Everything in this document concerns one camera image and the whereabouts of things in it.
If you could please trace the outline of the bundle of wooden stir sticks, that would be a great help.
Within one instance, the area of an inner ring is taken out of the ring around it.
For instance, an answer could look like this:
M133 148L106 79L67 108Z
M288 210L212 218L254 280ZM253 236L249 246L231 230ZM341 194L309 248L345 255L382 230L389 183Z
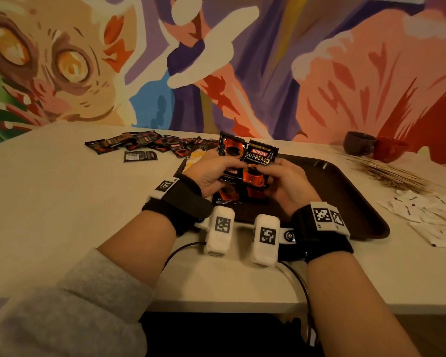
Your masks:
M440 187L440 185L428 181L413 172L367 156L337 154L353 162L356 170L367 173L371 179L378 180L383 186L391 189L401 191L411 190L418 194L426 194L434 191L435 186Z

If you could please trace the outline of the dark brown plastic tray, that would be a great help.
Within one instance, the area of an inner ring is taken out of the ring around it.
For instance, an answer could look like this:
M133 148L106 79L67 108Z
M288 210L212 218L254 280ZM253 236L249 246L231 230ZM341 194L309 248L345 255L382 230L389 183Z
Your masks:
M304 169L321 199L339 210L352 239L377 240L389 236L388 224L336 165L308 156L284 154L281 149L278 157ZM291 219L278 202L269 198L250 198L244 186L232 185L227 189L233 200L223 206L235 211L236 222L253 224L256 216L265 214L279 218L282 227L289 227Z

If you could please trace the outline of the person's left hand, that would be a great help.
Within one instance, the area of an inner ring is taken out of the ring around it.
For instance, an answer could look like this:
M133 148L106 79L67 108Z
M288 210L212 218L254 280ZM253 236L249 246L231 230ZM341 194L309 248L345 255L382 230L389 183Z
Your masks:
M217 192L224 184L219 180L223 173L217 173L216 160L239 160L233 156L219 156L215 149L207 153L183 175L189 177L199 186L203 198L208 198Z

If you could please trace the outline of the red ceramic cup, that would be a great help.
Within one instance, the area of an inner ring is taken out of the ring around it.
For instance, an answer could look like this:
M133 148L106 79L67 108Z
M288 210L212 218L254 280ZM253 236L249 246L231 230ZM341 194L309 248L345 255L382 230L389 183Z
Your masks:
M373 151L373 159L383 163L398 160L409 148L403 140L390 137L378 137Z

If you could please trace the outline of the pile of black coffee packets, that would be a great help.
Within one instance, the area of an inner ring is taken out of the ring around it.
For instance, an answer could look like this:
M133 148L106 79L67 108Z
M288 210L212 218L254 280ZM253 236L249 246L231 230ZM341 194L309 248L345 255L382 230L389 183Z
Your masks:
M118 136L85 142L84 145L97 155L114 151L154 151L170 152L179 159L190 156L191 152L203 147L206 151L218 146L216 139L204 139L200 136L182 138L172 135L161 135L154 130L142 132L125 132Z

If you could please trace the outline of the person's right forearm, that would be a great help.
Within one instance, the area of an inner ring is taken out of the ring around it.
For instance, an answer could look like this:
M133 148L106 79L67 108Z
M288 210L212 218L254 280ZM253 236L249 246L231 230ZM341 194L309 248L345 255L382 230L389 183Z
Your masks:
M353 254L310 261L307 283L326 357L421 357Z

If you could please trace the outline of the black coffee packet gold label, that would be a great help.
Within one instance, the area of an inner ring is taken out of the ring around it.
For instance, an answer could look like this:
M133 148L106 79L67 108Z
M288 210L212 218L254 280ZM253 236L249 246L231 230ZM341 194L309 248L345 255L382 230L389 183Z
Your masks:
M260 172L257 166L274 162L278 152L277 147L251 139L243 154L243 162L247 165L242 171L244 185L255 190L266 189L269 176Z

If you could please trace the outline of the black coffee packet orange cup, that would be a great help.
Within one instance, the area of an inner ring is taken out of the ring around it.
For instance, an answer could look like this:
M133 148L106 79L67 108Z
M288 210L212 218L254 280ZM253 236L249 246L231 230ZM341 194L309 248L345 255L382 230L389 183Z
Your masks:
M267 203L265 185L254 186L241 178L223 175L219 178L223 186L213 194L212 202L217 205Z

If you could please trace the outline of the grey sweatshirt sleeve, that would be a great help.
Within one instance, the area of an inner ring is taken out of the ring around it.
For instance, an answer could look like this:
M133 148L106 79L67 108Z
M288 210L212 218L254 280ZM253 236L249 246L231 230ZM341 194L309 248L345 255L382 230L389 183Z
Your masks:
M55 285L0 308L0 357L145 357L139 319L153 297L152 288L92 249Z

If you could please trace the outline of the person's right hand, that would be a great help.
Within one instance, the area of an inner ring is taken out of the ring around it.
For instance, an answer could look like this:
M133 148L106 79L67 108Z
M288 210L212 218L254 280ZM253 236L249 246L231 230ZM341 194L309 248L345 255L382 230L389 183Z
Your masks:
M300 208L321 198L307 179L305 171L294 163L276 158L273 163L257 166L263 174L283 174L283 190L266 190L267 196L279 203L285 214L291 217Z

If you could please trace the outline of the yellow sachets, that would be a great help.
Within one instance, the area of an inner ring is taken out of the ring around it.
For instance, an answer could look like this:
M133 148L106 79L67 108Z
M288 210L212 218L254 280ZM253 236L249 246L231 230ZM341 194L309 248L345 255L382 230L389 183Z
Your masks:
M190 156L185 159L184 168L181 173L184 173L188 168L192 167L196 162L198 162L207 151L201 147L193 152L191 152Z

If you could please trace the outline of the single black coffee sachet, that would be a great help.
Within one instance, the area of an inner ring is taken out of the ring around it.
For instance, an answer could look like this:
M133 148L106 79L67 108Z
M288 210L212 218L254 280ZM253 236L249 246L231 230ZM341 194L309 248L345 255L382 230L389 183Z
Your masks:
M157 161L158 157L154 151L126 151L124 152L124 163L139 161Z

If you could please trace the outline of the person's left forearm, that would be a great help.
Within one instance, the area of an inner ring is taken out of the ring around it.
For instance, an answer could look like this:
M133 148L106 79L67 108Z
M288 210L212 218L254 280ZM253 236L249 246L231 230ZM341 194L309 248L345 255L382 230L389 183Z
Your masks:
M164 215L142 211L97 250L138 281L155 288L177 239Z

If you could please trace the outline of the pile of white sugar packets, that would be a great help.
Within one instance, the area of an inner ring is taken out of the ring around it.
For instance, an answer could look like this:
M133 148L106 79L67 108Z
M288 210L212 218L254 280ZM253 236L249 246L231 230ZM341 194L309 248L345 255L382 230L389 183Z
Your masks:
M446 248L445 194L398 190L395 197L377 203L405 219L430 246Z

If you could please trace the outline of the black coffee packet red cup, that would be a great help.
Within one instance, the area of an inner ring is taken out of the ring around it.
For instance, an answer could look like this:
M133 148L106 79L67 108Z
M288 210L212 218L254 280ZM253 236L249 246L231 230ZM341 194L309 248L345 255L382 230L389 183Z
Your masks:
M244 161L247 148L248 142L244 139L223 131L220 132L220 139L217 147L219 156L233 156L240 161Z

